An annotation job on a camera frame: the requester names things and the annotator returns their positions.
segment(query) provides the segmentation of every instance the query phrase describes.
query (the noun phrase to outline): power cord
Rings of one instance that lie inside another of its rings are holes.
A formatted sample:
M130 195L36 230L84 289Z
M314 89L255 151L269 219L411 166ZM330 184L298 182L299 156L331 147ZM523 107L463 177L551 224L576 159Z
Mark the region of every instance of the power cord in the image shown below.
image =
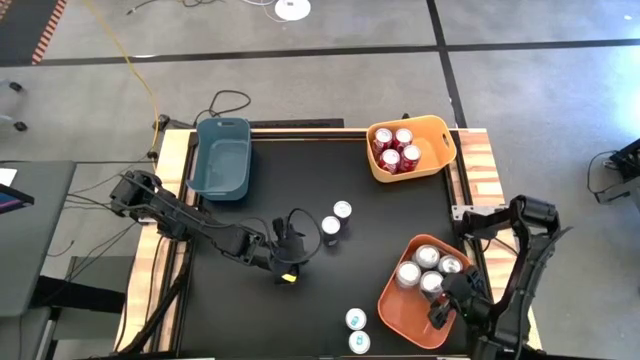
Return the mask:
M603 151L601 153L596 154L594 157L591 158L591 161L589 161L589 167L587 168L587 190L589 190L589 192L593 195L597 195L597 194L602 194L603 192L613 188L614 186L618 186L618 184L614 184L611 186L608 186L602 190L593 190L591 188L591 168L593 167L593 162L599 158L602 155L606 155L606 154L615 154L617 151L616 150L610 150L610 151Z
M156 97L153 94L151 87L149 87L149 84L147 84L147 82L144 80L142 75L138 73L136 68L131 63L131 61L129 61L129 55L127 54L127 51L124 49L122 44L120 44L120 41L118 41L118 38L114 34L113 30L111 30L111 27L109 27L109 24L107 24L107 22L102 18L102 15L100 14L100 12L95 8L93 4L93 0L82 0L82 1L84 2L85 6L89 9L89 11L93 14L93 16L96 18L96 20L100 23L100 25L102 25L102 28L104 29L104 31L111 38L115 46L118 48L118 50L122 54L122 57L127 62L127 66L129 66L129 70L131 71L131 73L135 75L135 77L138 78L138 80L140 80L140 83L142 83L145 90L147 91L147 94L149 95L149 100L151 101L151 106L153 107L153 121L155 123L155 126L154 126L155 130L153 132L153 140L151 141L151 147L147 152L147 157L152 160L157 160L158 152L156 151L156 143L158 142L158 132L159 132L160 126L159 126L159 119L158 119L158 106L156 103ZM153 169L155 170L156 168L155 163L153 163L152 166L153 166Z
M213 106L216 104L216 100L218 100L218 96L222 95L222 94L235 94L235 95L240 95L243 96L246 99L246 103L231 108L231 109L227 109L227 110L222 110L222 111L215 111L213 109ZM234 112L234 111L238 111L238 110L242 110L244 108L246 108L247 106L249 106L251 104L251 97L245 93L243 93L242 91L238 91L238 90L220 90L218 91L214 96L213 99L211 100L211 104L209 104L209 107L200 111L198 113L198 115L196 115L195 119L193 119L193 126L196 127L198 126L198 119L200 118L200 116L202 116L202 114L205 113L209 113L209 116L211 117L220 117L220 115L222 114L227 114L230 112Z

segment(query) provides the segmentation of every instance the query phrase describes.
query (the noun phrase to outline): teal bin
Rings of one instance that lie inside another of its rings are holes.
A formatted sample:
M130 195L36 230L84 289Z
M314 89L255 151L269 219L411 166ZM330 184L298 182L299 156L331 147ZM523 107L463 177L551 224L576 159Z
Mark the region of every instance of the teal bin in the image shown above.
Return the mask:
M241 199L249 188L251 128L240 118L211 118L200 124L198 158L187 185L206 199Z

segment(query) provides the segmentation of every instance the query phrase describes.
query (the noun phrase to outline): orange bin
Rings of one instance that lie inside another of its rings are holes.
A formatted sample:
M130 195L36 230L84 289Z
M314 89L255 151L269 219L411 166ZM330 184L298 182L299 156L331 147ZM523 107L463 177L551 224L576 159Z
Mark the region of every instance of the orange bin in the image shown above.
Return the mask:
M392 175L378 166L377 159L373 156L373 151L371 150L371 142L376 130L380 128L387 128L394 133L401 128L411 130L413 133L413 145L420 148L422 152L420 162L415 170ZM387 121L372 125L367 130L367 140L367 156L369 157L371 172L376 180L384 183L433 175L452 162L457 153L447 124L435 115Z
M404 261L411 260L411 256L422 245L437 247L440 255L454 255L460 259L464 269L471 266L471 261L464 254L431 235L417 235L411 239L398 266ZM393 331L421 348L435 349L447 339L456 313L455 311L449 313L447 323L442 329L434 328L428 317L431 302L420 292L420 286L404 289L396 284L395 274L398 266L394 269L378 300L380 319Z

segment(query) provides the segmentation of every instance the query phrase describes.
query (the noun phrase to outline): red soda can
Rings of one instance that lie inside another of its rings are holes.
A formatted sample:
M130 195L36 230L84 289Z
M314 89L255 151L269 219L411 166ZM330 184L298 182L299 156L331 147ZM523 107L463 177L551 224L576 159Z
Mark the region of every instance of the red soda can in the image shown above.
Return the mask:
M378 158L385 150L391 148L393 142L393 133L389 129L381 128L376 130L376 134L371 144L373 155Z
M415 170L418 162L420 162L421 155L422 153L417 146L409 145L405 147L404 151L402 151L402 156L400 156L400 165L398 166L400 172Z
M387 149L380 156L378 165L382 170L386 170L391 174L398 172L398 165L400 164L400 154L393 149Z
M402 154L402 150L405 147L411 145L413 141L413 133L409 129L398 129L396 134L393 136L393 148L400 154Z

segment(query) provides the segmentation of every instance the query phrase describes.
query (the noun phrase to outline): metal bracket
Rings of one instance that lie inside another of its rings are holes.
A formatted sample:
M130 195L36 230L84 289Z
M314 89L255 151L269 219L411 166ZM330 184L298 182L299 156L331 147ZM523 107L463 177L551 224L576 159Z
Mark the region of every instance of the metal bracket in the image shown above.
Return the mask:
M451 215L453 216L453 221L461 221L462 215L465 211L471 211L480 215L490 215L496 211L504 210L507 206L498 205L498 206L477 206L477 205L454 205L451 207Z

